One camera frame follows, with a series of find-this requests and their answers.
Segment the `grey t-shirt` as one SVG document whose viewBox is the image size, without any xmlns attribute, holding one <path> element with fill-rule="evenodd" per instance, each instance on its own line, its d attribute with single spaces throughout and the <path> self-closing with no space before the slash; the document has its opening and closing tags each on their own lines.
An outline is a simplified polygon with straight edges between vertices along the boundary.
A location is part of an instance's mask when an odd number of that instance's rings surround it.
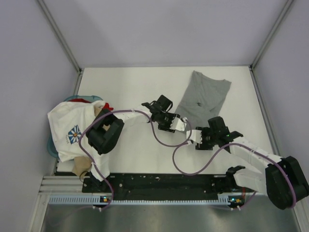
<svg viewBox="0 0 309 232">
<path fill-rule="evenodd" d="M 230 87 L 230 81 L 214 80 L 201 72 L 193 71 L 175 113 L 188 118 L 194 127 L 205 127 L 209 119 L 219 115 Z"/>
</svg>

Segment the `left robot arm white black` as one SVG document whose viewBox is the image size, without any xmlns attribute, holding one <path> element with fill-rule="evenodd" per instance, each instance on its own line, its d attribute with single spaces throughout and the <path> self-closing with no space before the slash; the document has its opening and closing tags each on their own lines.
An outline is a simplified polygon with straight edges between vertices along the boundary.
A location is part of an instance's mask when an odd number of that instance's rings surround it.
<svg viewBox="0 0 309 232">
<path fill-rule="evenodd" d="M 82 132 L 79 138 L 78 146 L 90 158 L 92 168 L 89 174 L 93 181 L 93 186 L 98 191 L 106 191 L 112 189 L 109 179 L 109 168 L 106 168 L 107 173 L 104 174 L 99 168 L 99 162 L 96 161 L 95 155 L 100 158 L 107 158 L 108 154 L 116 147 L 120 135 L 130 123 L 136 125 L 138 123 L 149 123 L 154 134 L 154 138 L 163 146 L 175 147 L 160 141 L 155 133 L 155 126 L 161 131 L 174 133 L 175 131 L 184 131 L 186 122 L 177 113 L 171 113 L 170 110 L 173 102 L 161 95 L 157 100 L 152 102 L 143 102 L 140 108 L 115 110 L 102 109 L 95 117 L 94 121 Z M 83 145 L 84 138 L 86 144 L 94 149 L 95 155 L 91 155 Z"/>
</svg>

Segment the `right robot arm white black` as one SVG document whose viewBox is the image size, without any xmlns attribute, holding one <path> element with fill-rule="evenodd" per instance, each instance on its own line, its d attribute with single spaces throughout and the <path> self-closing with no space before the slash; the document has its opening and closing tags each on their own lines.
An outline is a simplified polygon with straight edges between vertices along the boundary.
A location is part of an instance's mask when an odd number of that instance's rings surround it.
<svg viewBox="0 0 309 232">
<path fill-rule="evenodd" d="M 225 185 L 230 191 L 241 187 L 254 190 L 268 196 L 281 210 L 293 208 L 308 197 L 309 184 L 297 159 L 266 152 L 238 131 L 230 131 L 220 116 L 209 119 L 208 124 L 208 127 L 196 127 L 187 133 L 192 135 L 197 150 L 212 150 L 218 146 L 256 169 L 252 171 L 241 165 L 229 168 L 225 173 Z"/>
</svg>

